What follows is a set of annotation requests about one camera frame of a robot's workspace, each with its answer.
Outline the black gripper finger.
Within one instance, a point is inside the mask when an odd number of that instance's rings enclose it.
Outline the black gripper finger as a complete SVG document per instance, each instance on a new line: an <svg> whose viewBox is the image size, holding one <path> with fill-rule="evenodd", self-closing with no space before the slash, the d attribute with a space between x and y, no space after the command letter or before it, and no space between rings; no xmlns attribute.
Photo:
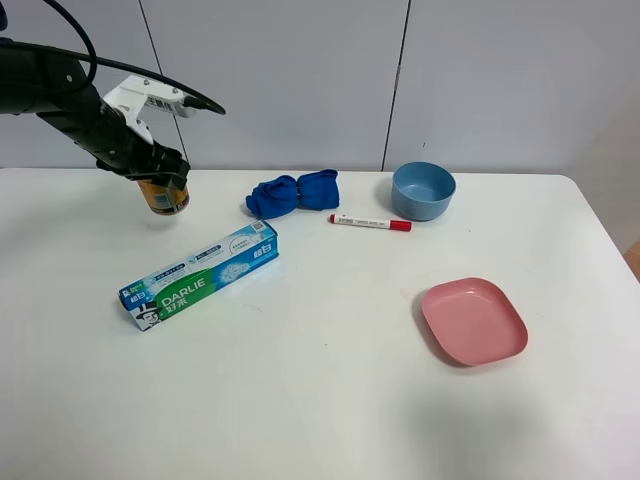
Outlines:
<svg viewBox="0 0 640 480"><path fill-rule="evenodd" d="M182 190L186 187L190 164L182 154L169 147L155 147L150 160L127 175L128 180L149 181L165 188Z"/></svg>

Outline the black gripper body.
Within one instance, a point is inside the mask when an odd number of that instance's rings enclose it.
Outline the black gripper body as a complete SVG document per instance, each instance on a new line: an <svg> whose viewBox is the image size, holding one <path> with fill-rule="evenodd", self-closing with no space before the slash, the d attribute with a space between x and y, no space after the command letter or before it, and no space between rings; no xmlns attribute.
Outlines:
<svg viewBox="0 0 640 480"><path fill-rule="evenodd" d="M152 175L173 168L172 149L142 139L118 110L104 102L75 143L101 168L118 175Z"/></svg>

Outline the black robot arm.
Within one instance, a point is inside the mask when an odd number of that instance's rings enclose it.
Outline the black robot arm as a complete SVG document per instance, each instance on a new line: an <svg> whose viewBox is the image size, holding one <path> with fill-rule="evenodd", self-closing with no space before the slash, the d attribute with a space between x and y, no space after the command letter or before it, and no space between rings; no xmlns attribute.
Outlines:
<svg viewBox="0 0 640 480"><path fill-rule="evenodd" d="M96 159L96 166L129 180L182 189L190 167L178 151L146 141L127 126L88 81L80 63L1 41L1 112L35 114Z"/></svg>

